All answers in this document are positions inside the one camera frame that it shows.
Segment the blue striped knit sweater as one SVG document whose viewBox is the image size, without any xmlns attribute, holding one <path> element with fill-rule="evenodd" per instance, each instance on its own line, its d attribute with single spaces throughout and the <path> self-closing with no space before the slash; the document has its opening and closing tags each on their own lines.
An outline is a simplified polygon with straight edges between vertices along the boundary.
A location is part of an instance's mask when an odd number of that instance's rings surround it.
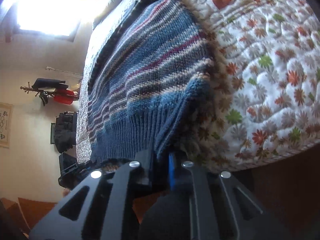
<svg viewBox="0 0 320 240">
<path fill-rule="evenodd" d="M 181 0 L 138 0 L 95 59 L 88 81 L 91 159 L 161 160 L 209 90 L 207 35 Z"/>
</svg>

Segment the coat rack with clothes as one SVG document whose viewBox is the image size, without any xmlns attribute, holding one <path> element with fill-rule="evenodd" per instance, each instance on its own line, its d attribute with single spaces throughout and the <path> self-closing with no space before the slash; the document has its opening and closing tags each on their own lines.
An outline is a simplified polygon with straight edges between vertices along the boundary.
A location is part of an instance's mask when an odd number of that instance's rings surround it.
<svg viewBox="0 0 320 240">
<path fill-rule="evenodd" d="M 27 94 L 36 93 L 35 96 L 41 99 L 44 106 L 48 104 L 49 98 L 65 105 L 71 105 L 79 100 L 79 93 L 70 90 L 65 80 L 37 78 L 32 86 L 28 83 L 27 86 L 21 86 L 20 89 Z"/>
</svg>

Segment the black bag on shelf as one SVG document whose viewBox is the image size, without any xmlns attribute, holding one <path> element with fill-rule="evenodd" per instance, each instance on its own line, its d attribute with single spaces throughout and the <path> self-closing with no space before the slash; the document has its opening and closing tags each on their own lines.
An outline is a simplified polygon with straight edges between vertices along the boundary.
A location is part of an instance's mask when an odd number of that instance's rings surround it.
<svg viewBox="0 0 320 240">
<path fill-rule="evenodd" d="M 50 127 L 50 143 L 59 153 L 67 152 L 76 145 L 77 112 L 60 113 Z"/>
</svg>

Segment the person's dark trouser leg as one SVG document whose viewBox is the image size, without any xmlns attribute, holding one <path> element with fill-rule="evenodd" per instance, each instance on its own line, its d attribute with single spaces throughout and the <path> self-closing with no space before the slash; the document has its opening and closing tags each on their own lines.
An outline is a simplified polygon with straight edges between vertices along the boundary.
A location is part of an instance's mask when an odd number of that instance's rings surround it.
<svg viewBox="0 0 320 240">
<path fill-rule="evenodd" d="M 190 239 L 189 197 L 177 192 L 159 197 L 146 211 L 138 238 Z"/>
</svg>

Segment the bright window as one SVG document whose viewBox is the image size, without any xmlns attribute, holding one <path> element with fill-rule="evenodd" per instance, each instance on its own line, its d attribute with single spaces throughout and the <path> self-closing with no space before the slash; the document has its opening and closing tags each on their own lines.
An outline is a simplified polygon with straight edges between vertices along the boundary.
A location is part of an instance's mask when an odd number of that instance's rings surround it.
<svg viewBox="0 0 320 240">
<path fill-rule="evenodd" d="M 17 28 L 52 36 L 71 36 L 89 22 L 103 0 L 1 0 L 1 18 L 14 10 Z"/>
</svg>

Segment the floral quilted bedspread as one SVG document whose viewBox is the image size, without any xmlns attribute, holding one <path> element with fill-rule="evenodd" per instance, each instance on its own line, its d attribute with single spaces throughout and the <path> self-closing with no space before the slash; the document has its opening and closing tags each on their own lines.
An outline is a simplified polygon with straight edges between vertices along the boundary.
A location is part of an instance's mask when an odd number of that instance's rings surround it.
<svg viewBox="0 0 320 240">
<path fill-rule="evenodd" d="M 212 97 L 179 147 L 213 171 L 254 168 L 319 143 L 319 20 L 310 0 L 182 0 L 208 31 Z"/>
</svg>

